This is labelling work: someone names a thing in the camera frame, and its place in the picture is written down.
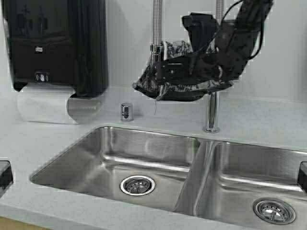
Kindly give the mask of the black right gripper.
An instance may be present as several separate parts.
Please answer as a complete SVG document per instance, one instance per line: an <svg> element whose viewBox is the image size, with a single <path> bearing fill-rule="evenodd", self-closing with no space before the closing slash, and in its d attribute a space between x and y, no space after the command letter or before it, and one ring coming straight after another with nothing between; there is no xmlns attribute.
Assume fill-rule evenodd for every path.
<svg viewBox="0 0 307 230"><path fill-rule="evenodd" d="M156 62L153 71L158 73L154 77L158 82L169 83L237 80L252 57L257 38L258 23L224 21L214 39L216 50L199 55L195 63L192 73L198 79L187 73L193 67L189 60Z"/></svg>

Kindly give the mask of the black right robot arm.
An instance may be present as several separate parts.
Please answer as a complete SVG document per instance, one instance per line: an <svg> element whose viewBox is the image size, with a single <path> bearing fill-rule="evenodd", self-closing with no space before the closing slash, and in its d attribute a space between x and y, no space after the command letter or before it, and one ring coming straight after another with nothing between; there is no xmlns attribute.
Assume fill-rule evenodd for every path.
<svg viewBox="0 0 307 230"><path fill-rule="evenodd" d="M272 0L240 0L234 20L223 19L212 36L215 51L207 42L199 50L157 62L153 78L158 84L194 85L209 80L228 82L238 79L249 61L261 51L265 20Z"/></svg>

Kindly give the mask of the robot base right corner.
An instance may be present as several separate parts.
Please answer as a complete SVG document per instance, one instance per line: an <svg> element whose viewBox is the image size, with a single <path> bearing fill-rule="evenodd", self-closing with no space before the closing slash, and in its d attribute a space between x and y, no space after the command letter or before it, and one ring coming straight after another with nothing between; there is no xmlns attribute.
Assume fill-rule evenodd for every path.
<svg viewBox="0 0 307 230"><path fill-rule="evenodd" d="M307 162L301 162L299 171L297 184L301 187L304 192L307 192Z"/></svg>

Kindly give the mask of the robot base left corner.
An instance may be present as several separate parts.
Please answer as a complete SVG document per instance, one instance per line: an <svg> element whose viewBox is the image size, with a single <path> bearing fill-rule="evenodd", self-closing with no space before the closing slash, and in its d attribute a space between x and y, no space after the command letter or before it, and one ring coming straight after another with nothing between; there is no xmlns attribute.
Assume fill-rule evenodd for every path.
<svg viewBox="0 0 307 230"><path fill-rule="evenodd" d="M9 161L0 161L0 196L13 184L12 166Z"/></svg>

